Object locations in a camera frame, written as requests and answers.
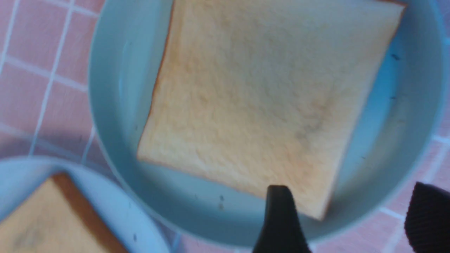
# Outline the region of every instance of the white bread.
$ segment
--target white bread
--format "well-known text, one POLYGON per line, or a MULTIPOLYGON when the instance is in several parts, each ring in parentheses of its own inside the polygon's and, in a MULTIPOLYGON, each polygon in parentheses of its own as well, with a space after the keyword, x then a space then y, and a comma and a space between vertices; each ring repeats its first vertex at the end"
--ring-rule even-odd
POLYGON ((322 219, 405 6, 175 0, 138 159, 322 219))
POLYGON ((0 223, 2 253, 126 253, 65 174, 47 179, 0 223))

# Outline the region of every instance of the black object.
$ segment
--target black object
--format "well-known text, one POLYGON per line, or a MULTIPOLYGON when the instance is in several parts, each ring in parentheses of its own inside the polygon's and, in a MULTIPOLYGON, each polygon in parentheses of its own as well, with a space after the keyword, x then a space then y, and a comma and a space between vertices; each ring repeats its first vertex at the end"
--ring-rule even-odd
POLYGON ((264 225, 253 253, 311 253, 288 187, 267 189, 264 225))
POLYGON ((416 183, 405 232, 416 253, 450 253, 450 193, 416 183))

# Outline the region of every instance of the toast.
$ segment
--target toast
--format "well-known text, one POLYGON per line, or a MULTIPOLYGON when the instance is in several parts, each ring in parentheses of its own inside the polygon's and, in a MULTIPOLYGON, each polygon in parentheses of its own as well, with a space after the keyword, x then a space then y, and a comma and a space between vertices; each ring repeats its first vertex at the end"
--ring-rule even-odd
POLYGON ((70 177, 47 179, 0 223, 3 253, 127 253, 70 177))
POLYGON ((175 0, 137 157, 323 219, 405 6, 175 0))

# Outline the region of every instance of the light blue bowl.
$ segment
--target light blue bowl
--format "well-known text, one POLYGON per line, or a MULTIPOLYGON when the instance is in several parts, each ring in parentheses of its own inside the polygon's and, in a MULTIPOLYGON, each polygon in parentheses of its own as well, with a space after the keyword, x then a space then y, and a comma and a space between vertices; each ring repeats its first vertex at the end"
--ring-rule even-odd
MULTIPOLYGON (((326 219, 301 218, 310 241, 348 228, 379 207, 413 171, 440 118, 448 69, 444 28, 434 1, 407 2, 326 219)), ((220 244, 252 247, 264 200, 136 160, 170 10, 171 1, 165 0, 105 4, 89 75, 90 105, 104 154, 124 189, 169 227, 220 244)))

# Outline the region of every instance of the tiled surface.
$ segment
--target tiled surface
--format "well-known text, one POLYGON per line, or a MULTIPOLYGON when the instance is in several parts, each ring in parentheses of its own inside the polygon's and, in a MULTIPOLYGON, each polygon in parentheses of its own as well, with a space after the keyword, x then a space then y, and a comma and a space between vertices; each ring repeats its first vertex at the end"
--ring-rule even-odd
POLYGON ((66 15, 67 9, 45 1, 21 0, 8 55, 51 70, 66 15))
POLYGON ((379 212, 357 228, 318 246, 318 253, 382 252, 401 221, 379 212))
MULTIPOLYGON (((435 1, 450 36, 450 0, 435 1)), ((92 131, 86 95, 90 40, 103 3, 0 0, 0 158, 49 155, 108 174, 92 131)), ((374 216, 346 234, 316 245, 314 252, 411 253, 401 224, 412 187, 422 180, 450 190, 448 137, 450 106, 429 154, 403 190, 374 216)), ((238 252, 180 237, 160 226, 172 246, 178 246, 177 253, 238 252)))
POLYGON ((82 156, 91 129, 87 94, 55 82, 50 89, 38 138, 82 156))
POLYGON ((74 13, 56 73, 86 84, 89 47, 97 18, 74 13))
POLYGON ((33 133, 48 82, 48 78, 6 63, 0 75, 0 122, 33 133))

